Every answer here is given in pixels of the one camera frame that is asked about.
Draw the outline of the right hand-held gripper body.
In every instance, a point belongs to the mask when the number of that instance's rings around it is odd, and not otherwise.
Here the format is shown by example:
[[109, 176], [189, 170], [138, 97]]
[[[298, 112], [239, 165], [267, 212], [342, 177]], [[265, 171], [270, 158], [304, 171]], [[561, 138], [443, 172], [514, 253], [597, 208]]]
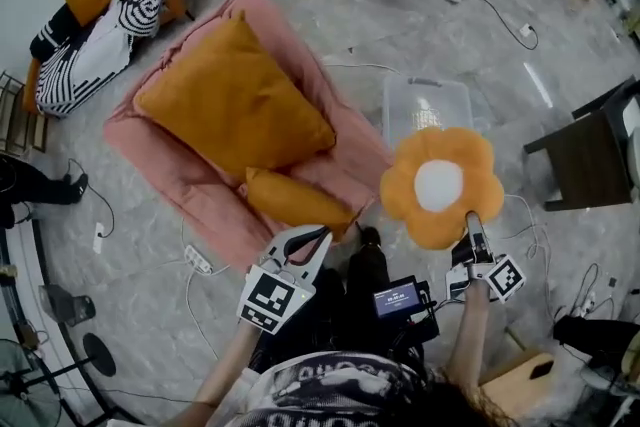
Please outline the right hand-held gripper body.
[[524, 272], [506, 254], [495, 256], [484, 235], [467, 234], [451, 251], [452, 265], [446, 273], [446, 299], [459, 300], [472, 281], [484, 281], [491, 300], [505, 303], [526, 283]]

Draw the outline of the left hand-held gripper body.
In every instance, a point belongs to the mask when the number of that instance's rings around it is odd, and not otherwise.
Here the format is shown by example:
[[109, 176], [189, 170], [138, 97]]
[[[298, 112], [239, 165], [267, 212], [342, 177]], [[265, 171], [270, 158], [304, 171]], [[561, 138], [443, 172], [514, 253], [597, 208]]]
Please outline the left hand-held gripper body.
[[318, 234], [275, 236], [245, 275], [236, 314], [276, 334], [316, 293], [320, 270]]

